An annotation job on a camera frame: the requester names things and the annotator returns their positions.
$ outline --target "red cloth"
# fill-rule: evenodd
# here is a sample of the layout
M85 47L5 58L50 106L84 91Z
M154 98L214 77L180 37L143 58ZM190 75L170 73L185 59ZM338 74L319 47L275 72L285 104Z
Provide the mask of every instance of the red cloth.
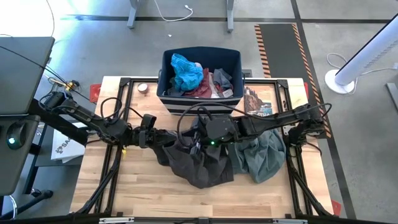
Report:
M203 80L200 82L198 88L192 91L186 91L184 96L211 98L211 88L209 84L209 69L203 69Z

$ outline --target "wooden table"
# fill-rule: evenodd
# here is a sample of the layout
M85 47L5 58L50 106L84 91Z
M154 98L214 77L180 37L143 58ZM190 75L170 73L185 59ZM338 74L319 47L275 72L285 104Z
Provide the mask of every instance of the wooden table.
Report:
M104 99L117 95L119 80L120 77L104 77L96 114L100 113L100 104ZM303 80L289 78L288 82L293 107L307 103ZM156 116L156 128L175 129L179 116L173 116L166 110L156 96L156 87L156 83L149 83L149 92L143 95L134 86L131 106L141 114ZM268 99L272 103L273 112L277 112L274 87L250 84L250 88L263 99ZM126 91L127 88L122 102L126 100ZM114 104L115 101L107 102L104 114L111 114ZM243 110L243 98L237 108ZM190 127L192 119L184 118L185 129ZM132 125L139 125L141 119L130 113L128 121ZM316 139L308 141L317 145ZM106 144L103 142L87 145L71 212L81 208L97 188L105 150ZM303 147L302 157L309 188L325 209L333 213L320 153L306 145ZM301 189L299 186L297 188L300 206L305 211ZM108 192L109 185L105 190L103 209ZM294 216L286 163L275 176L261 184L255 184L248 174L239 174L234 176L233 182L198 189L174 175L170 167L159 165L151 149L136 146L129 146L125 159L121 161L113 215L116 212L134 217L282 218L286 213Z

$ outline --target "clothing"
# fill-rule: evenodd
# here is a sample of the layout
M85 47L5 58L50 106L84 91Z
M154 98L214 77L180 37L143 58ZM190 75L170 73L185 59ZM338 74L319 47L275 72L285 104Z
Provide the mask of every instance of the clothing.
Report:
M255 183L274 176L285 161L286 146L278 130L264 131L253 141L229 145L234 173L249 173Z
M211 89L210 98L219 98L220 96L218 95L218 91L216 89L216 86L214 86L213 74L211 72L209 72L209 86L210 86L210 89Z
M211 97L211 88L209 83L209 69L203 69L203 80L200 82L198 88L192 91L186 91L184 96L189 97L200 97L200 98L210 98Z
M184 94L184 91L177 91L175 89L174 77L170 79L170 83L171 83L172 87L167 90L167 95L169 95L169 96L182 96Z
M192 143L192 138L183 138L186 144ZM225 148L202 147L197 154L190 154L190 149L177 140L172 146L152 149L161 165L169 165L175 175L187 179L199 189L234 180L231 160Z
M177 91L194 90L203 80L203 69L182 55L173 54L171 65L175 72L175 89Z
M220 69L214 69L214 84L217 84L221 87L222 91L229 90L232 88L231 81L232 77L231 75L228 75L222 68Z

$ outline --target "gray floor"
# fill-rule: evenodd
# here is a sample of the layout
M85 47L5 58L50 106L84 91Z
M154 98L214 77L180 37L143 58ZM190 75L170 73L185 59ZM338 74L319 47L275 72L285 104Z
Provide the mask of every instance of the gray floor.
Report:
M235 16L251 18L293 18L289 0L235 0ZM82 84L81 93L88 95L89 86L101 83L105 75L156 76L162 52L166 49L195 45L226 47L242 53L243 68L261 77L261 62L251 22L235 22L235 30L226 33L225 22L138 22L134 30L123 21L65 21L64 14L127 16L128 0L50 0L55 17L56 44L50 66L67 80ZM165 16L185 16L188 4L195 17L225 17L225 1L221 0L158 0ZM395 0L297 0L302 18L306 19L388 19L398 12ZM139 16L159 16L152 0L142 2ZM0 34L15 36L46 36L52 22L45 1L0 2ZM396 158L398 145L396 127L398 114L384 84L398 83L396 71L383 71L362 76L354 95L342 96L331 92L323 76L332 69L326 54L335 52L350 58L380 28L382 24L304 24L305 35L323 99L333 104L330 112L344 172L358 219L379 222L398 220L398 175ZM337 64L343 64L333 58ZM374 68L391 67L398 62L398 48L383 57ZM48 92L50 85L43 78L36 97ZM83 106L94 106L76 96ZM323 163L332 199L342 202L327 144L319 142L324 151ZM21 195L28 158L18 189L14 193L18 204L29 199ZM20 217L41 217L68 213L78 167L40 168L35 187L54 190L50 200L38 204ZM45 184L51 177L51 183Z

